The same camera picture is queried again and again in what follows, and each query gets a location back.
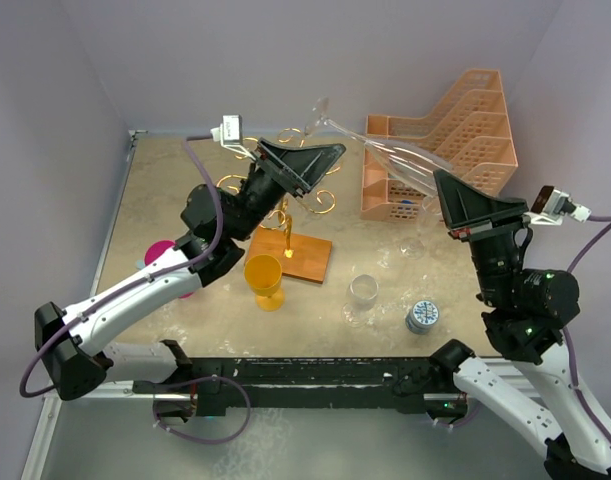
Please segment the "clear wine glass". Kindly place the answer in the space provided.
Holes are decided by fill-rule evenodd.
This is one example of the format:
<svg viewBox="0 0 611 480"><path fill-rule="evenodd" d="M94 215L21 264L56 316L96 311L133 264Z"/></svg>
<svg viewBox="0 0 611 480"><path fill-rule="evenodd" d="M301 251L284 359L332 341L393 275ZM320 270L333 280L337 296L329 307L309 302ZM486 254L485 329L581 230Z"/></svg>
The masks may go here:
<svg viewBox="0 0 611 480"><path fill-rule="evenodd" d="M342 307L343 320L352 327L359 327L366 322L379 294L377 280L368 274L356 276L349 284L346 303Z"/></svg>
<svg viewBox="0 0 611 480"><path fill-rule="evenodd" d="M376 139L349 130L328 115L329 99L319 98L304 127L304 135L311 137L318 131L334 130L361 144L380 166L394 179L425 196L437 195L434 173L452 171L452 165L434 153L414 143Z"/></svg>

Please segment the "clear wine glass front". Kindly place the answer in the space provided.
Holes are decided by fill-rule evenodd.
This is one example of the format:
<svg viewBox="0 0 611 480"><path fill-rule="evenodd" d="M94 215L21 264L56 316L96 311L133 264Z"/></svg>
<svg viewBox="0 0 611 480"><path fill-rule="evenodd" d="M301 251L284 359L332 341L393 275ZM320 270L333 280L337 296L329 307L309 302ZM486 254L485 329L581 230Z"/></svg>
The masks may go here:
<svg viewBox="0 0 611 480"><path fill-rule="evenodd" d="M368 274L356 276L349 284L346 303L342 307L343 320L352 327L359 327L366 322L379 294L377 280Z"/></svg>

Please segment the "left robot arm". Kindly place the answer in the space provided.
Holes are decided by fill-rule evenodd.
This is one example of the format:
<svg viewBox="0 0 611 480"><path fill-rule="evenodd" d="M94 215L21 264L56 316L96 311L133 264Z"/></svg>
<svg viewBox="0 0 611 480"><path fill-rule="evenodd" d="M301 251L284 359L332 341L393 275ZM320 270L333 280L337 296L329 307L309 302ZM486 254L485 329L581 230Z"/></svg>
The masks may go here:
<svg viewBox="0 0 611 480"><path fill-rule="evenodd" d="M42 363L60 399L78 399L112 381L144 381L169 392L187 387L191 362L173 341L119 344L123 331L160 307L226 275L248 240L285 195L310 193L345 153L341 143L281 147L259 139L220 146L250 160L238 193L206 177L187 197L187 232L145 268L107 290L65 308L48 302L34 314L35 363Z"/></svg>

